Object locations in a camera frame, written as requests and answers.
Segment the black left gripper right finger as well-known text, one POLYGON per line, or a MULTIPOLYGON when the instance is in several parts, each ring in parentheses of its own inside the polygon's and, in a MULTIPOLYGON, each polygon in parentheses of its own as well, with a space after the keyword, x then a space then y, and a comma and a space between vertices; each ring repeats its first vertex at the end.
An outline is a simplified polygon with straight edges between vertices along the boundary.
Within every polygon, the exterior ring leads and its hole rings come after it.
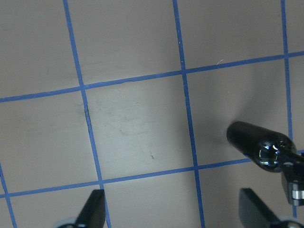
POLYGON ((238 215, 244 228, 278 228, 280 219, 250 188, 239 191, 238 215))

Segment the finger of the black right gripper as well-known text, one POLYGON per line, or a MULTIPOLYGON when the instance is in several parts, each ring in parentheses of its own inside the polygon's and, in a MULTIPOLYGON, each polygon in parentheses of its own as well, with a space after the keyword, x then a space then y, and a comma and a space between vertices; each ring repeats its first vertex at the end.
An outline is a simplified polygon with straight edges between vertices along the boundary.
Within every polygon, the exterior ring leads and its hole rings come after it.
POLYGON ((284 165, 281 173, 281 181, 288 203, 293 206, 303 206, 304 168, 300 165, 284 165))

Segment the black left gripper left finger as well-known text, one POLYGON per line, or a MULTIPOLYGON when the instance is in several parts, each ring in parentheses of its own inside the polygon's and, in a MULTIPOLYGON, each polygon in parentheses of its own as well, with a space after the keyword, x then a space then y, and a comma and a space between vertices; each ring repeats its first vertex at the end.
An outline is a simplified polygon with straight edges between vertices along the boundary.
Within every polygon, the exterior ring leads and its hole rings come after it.
POLYGON ((93 190, 75 221, 76 228, 103 228, 105 191, 93 190))

